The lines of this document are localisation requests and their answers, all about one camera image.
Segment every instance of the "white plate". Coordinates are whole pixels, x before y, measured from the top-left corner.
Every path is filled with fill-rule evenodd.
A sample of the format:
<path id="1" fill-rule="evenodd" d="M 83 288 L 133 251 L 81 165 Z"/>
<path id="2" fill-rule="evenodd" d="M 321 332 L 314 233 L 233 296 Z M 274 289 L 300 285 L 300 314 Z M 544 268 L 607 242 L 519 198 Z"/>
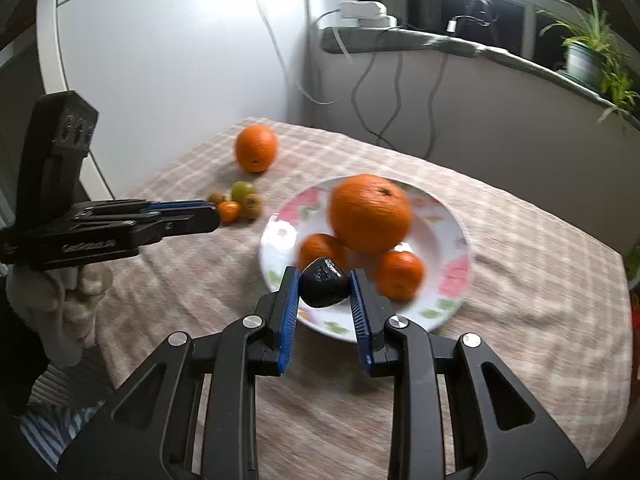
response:
<path id="1" fill-rule="evenodd" d="M 271 292 L 278 290 L 287 266 L 294 266 L 298 247 L 313 233 L 333 234 L 327 207 L 334 187 L 344 178 L 326 180 L 305 189 L 274 213 L 260 240 L 260 270 Z M 402 182 L 413 209 L 411 230 L 396 250 L 415 253 L 426 266 L 426 278 L 414 300 L 392 302 L 397 314 L 431 331 L 459 309 L 471 283 L 470 251 L 465 232 L 439 200 Z M 370 282 L 379 257 L 348 252 L 350 269 L 363 267 Z M 300 300 L 298 320 L 327 336 L 354 342 L 349 300 L 326 308 L 311 308 Z"/>

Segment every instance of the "windowsill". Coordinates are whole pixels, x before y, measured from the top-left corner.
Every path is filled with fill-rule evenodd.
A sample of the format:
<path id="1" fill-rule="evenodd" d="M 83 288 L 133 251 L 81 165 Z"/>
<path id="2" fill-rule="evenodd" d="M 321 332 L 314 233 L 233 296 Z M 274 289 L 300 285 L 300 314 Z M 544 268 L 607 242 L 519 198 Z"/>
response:
<path id="1" fill-rule="evenodd" d="M 612 107 L 613 104 L 603 99 L 599 94 L 565 78 L 559 73 L 533 63 L 519 56 L 514 56 L 503 48 L 486 46 L 473 41 L 450 38 L 439 34 L 419 32 L 416 30 L 395 29 L 385 32 L 380 36 L 379 28 L 362 27 L 335 27 L 340 39 L 350 54 L 363 52 L 391 52 L 398 50 L 438 50 L 448 52 L 454 56 L 485 57 L 493 62 L 521 70 L 538 76 L 542 79 L 561 86 L 566 90 L 578 94 L 603 108 Z M 342 54 L 342 50 L 335 39 L 333 27 L 322 30 L 321 47 L 329 54 Z M 633 115 L 626 114 L 625 119 L 640 130 L 640 121 Z"/>

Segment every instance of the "plate rim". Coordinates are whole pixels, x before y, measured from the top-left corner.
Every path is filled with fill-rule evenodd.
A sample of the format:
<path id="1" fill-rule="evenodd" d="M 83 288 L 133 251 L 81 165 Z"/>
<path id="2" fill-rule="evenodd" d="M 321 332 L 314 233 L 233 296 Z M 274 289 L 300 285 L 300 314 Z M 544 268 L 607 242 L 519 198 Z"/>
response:
<path id="1" fill-rule="evenodd" d="M 286 206 L 289 202 L 291 202 L 291 200 L 293 200 L 295 197 L 297 197 L 299 194 L 305 192 L 306 190 L 309 190 L 313 187 L 319 187 L 321 184 L 324 184 L 325 182 L 331 182 L 332 180 L 344 180 L 345 178 L 349 178 L 352 176 L 357 176 L 359 174 L 363 174 L 363 173 L 351 173 L 351 174 L 346 174 L 346 175 L 341 175 L 341 176 L 334 176 L 333 178 L 326 178 L 324 180 L 318 180 L 316 183 L 314 184 L 310 184 L 309 186 L 305 186 L 302 189 L 300 189 L 299 191 L 293 193 L 292 195 L 290 195 L 286 200 L 283 200 L 276 209 L 274 209 L 273 213 L 271 213 L 271 215 L 269 216 L 269 219 L 267 220 L 267 223 L 264 227 L 264 229 L 262 230 L 262 233 L 260 234 L 260 244 L 258 245 L 258 266 L 260 267 L 260 274 L 262 275 L 262 280 L 265 284 L 265 286 L 267 287 L 267 290 L 269 292 L 273 292 L 270 288 L 270 282 L 267 279 L 267 276 L 265 274 L 264 268 L 262 266 L 262 237 L 264 236 L 265 231 L 267 230 L 267 227 L 269 226 L 269 224 L 271 223 L 271 221 L 273 220 L 273 217 L 276 216 L 278 214 L 278 212 L 284 207 Z M 382 178 L 386 178 L 387 180 L 390 180 L 392 182 L 400 182 L 401 184 L 404 184 L 406 186 L 411 186 L 414 189 L 417 189 L 418 191 L 436 199 L 440 205 L 442 205 L 447 212 L 449 212 L 449 214 L 453 217 L 453 219 L 456 221 L 456 224 L 458 224 L 458 227 L 460 227 L 460 230 L 462 231 L 463 237 L 465 238 L 465 242 L 466 242 L 466 246 L 468 249 L 468 258 L 469 258 L 469 266 L 468 266 L 468 274 L 467 274 L 467 279 L 466 279 L 466 283 L 465 283 L 465 288 L 463 289 L 462 293 L 459 296 L 459 299 L 457 300 L 453 300 L 457 303 L 456 307 L 451 309 L 450 312 L 448 312 L 447 314 L 445 314 L 441 319 L 441 322 L 439 323 L 439 325 L 432 329 L 432 330 L 437 330 L 439 329 L 441 326 L 443 326 L 449 319 L 451 319 L 453 317 L 453 315 L 455 313 L 457 313 L 460 308 L 462 307 L 462 304 L 465 301 L 465 298 L 468 296 L 469 292 L 471 291 L 471 286 L 474 280 L 474 266 L 473 266 L 473 254 L 474 254 L 474 250 L 473 250 L 473 246 L 474 246 L 474 242 L 469 234 L 468 229 L 466 228 L 465 224 L 460 220 L 460 218 L 458 217 L 457 213 L 455 211 L 453 211 L 447 204 L 446 202 L 443 202 L 440 197 L 436 194 L 433 194 L 429 191 L 424 190 L 421 187 L 416 186 L 415 184 L 411 184 L 409 182 L 404 182 L 402 180 L 398 180 L 396 178 L 393 177 L 389 177 L 389 176 L 381 176 L 381 175 L 375 175 L 375 176 L 380 176 Z M 304 319 L 301 316 L 296 315 L 296 321 L 297 322 L 301 322 L 303 325 L 305 325 L 306 327 L 308 327 L 309 329 L 321 333 L 322 335 L 331 337 L 333 339 L 337 339 L 339 341 L 345 341 L 347 343 L 352 343 L 352 344 L 356 344 L 357 340 L 354 337 L 353 339 L 351 338 L 351 333 L 348 333 L 347 335 L 341 335 L 335 332 L 331 332 L 330 330 L 325 329 L 323 326 L 318 325 L 318 324 L 313 324 L 311 322 L 309 322 L 308 320 Z"/>

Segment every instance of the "tablecloth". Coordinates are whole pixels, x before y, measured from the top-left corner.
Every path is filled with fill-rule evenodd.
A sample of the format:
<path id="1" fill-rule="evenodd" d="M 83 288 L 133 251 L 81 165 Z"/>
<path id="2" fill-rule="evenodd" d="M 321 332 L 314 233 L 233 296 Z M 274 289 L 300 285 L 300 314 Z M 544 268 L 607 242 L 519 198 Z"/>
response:
<path id="1" fill-rule="evenodd" d="M 238 168 L 233 147 L 241 129 L 254 123 L 276 132 L 279 150 L 273 166 L 252 177 Z M 253 224 L 166 238 L 140 256 L 111 263 L 114 285 L 103 300 L 97 336 L 114 383 L 169 333 L 198 337 L 251 313 L 267 292 L 258 244 L 270 214 L 305 187 L 355 173 L 431 192 L 462 220 L 474 279 L 465 304 L 438 333 L 481 335 L 592 462 L 620 427 L 628 403 L 632 330 L 619 254 L 455 171 L 341 134 L 265 119 L 212 136 L 127 194 L 204 198 L 255 178 L 266 211 Z M 391 408 L 392 383 L 364 375 L 355 345 L 298 324 L 286 375 L 257 380 L 262 478 L 386 478 Z M 450 427 L 444 426 L 451 470 Z"/>

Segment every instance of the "flower pot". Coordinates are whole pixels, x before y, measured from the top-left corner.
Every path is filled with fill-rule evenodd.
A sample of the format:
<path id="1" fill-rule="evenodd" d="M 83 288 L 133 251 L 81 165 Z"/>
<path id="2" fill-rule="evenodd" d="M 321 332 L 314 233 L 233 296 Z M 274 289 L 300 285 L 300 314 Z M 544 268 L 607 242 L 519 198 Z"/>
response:
<path id="1" fill-rule="evenodd" d="M 574 43 L 566 48 L 566 72 L 587 86 L 600 91 L 604 54 L 591 50 L 583 44 Z"/>

